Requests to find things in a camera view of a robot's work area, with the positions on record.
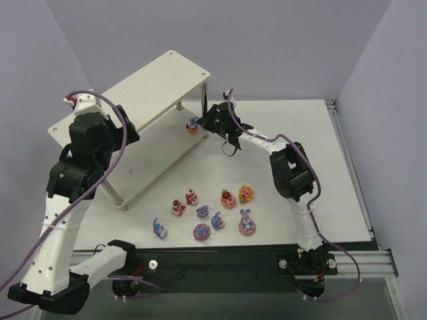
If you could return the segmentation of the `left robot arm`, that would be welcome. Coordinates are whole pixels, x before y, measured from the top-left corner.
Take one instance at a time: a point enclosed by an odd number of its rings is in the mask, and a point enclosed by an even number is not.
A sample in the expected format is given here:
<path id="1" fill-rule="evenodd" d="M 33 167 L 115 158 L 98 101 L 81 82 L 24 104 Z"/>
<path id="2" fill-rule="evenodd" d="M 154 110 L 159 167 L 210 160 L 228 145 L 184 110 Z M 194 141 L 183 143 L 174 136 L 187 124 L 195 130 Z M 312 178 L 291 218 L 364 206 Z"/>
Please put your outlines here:
<path id="1" fill-rule="evenodd" d="M 49 172 L 40 237 L 24 259 L 29 269 L 19 283 L 10 286 L 8 299 L 74 315 L 84 306 L 90 289 L 130 259 L 134 245 L 114 240 L 87 263 L 70 266 L 81 222 L 96 189 L 118 163 L 113 153 L 123 155 L 126 145 L 139 141 L 123 107 L 113 110 L 121 127 L 99 110 L 85 111 L 70 124 L 71 141 Z"/>

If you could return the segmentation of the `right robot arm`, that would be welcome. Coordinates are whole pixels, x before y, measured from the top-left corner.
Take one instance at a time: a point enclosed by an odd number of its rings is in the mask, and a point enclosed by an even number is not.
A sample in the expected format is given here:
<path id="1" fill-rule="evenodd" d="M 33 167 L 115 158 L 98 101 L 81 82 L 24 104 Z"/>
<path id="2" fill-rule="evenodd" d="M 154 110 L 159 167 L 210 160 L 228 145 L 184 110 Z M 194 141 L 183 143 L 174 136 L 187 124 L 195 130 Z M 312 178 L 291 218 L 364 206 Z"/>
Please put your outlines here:
<path id="1" fill-rule="evenodd" d="M 270 163 L 274 187 L 287 199 L 292 210 L 298 255 L 314 263 L 314 259 L 323 253 L 324 241 L 313 222 L 312 202 L 308 201 L 302 206 L 300 201 L 305 194 L 313 193 L 314 184 L 319 181 L 303 146 L 283 134 L 269 138 L 253 126 L 242 123 L 234 112 L 234 105 L 227 101 L 213 104 L 210 108 L 204 107 L 197 123 L 210 133 L 224 138 L 235 149 L 249 151 Z"/>

